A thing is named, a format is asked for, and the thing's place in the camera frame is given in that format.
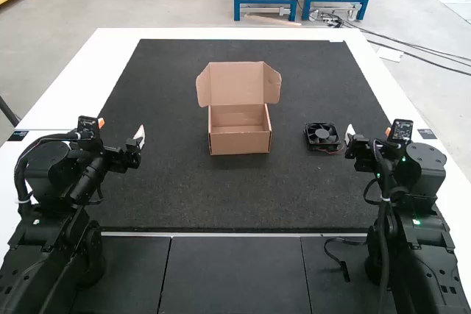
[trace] box flap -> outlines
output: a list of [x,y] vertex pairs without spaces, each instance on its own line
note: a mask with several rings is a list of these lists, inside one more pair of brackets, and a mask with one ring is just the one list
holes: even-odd
[[209,63],[196,78],[201,107],[278,103],[280,87],[280,73],[264,62]]

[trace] black rubber mat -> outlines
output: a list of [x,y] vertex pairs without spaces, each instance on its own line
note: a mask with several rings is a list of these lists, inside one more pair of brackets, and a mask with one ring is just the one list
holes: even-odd
[[[196,76],[210,61],[267,62],[281,73],[269,107],[269,154],[211,157],[208,109]],[[105,202],[89,207],[102,226],[153,230],[319,231],[366,229],[377,210],[361,194],[372,178],[343,154],[306,149],[304,124],[348,124],[383,136],[388,121],[345,43],[142,40],[101,115],[108,145],[146,128],[142,164],[108,174]]]
[[299,238],[173,238],[161,314],[310,314]]
[[170,240],[103,237],[105,275],[77,294],[71,314],[155,314]]
[[[302,253],[311,297],[312,313],[375,314],[378,309],[379,289],[366,277],[364,261],[366,246],[329,243],[329,251],[347,263],[350,282],[345,282],[340,267],[324,253],[327,238],[301,238]],[[383,314],[395,314],[391,292],[386,294]]]

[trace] black mat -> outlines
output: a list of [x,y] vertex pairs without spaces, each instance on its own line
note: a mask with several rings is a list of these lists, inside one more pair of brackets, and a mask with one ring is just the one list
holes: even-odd
[[155,314],[171,238],[103,237],[107,270],[71,314]]
[[174,238],[161,314],[310,314],[299,238]]
[[[211,157],[196,76],[210,61],[250,60],[264,60],[283,78],[280,103],[269,107],[272,151]],[[349,123],[366,136],[388,125],[345,43],[142,40],[100,116],[110,145],[146,127],[141,168],[108,174],[106,201],[89,208],[102,226],[354,230],[375,219],[377,210],[361,198],[372,176],[342,155],[308,152],[302,134],[312,121],[331,121],[340,135]]]
[[[376,313],[378,287],[368,280],[364,270],[367,247],[328,244],[329,251],[347,263],[351,282],[345,282],[337,263],[324,253],[325,240],[318,237],[301,238],[312,313]],[[391,293],[386,294],[382,313],[396,313]]]

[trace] computer fan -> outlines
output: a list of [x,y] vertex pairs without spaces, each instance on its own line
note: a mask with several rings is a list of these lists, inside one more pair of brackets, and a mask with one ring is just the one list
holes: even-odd
[[310,150],[339,150],[341,142],[333,123],[307,123],[304,132]]

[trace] label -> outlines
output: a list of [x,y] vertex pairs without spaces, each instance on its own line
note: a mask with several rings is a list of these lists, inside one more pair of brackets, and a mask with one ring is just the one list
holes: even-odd
[[8,141],[23,141],[29,130],[15,130]]
[[436,140],[436,136],[435,134],[432,132],[432,129],[417,129],[417,131],[420,133],[420,135],[422,136],[422,139],[426,139],[426,140],[432,140],[432,139],[435,139]]

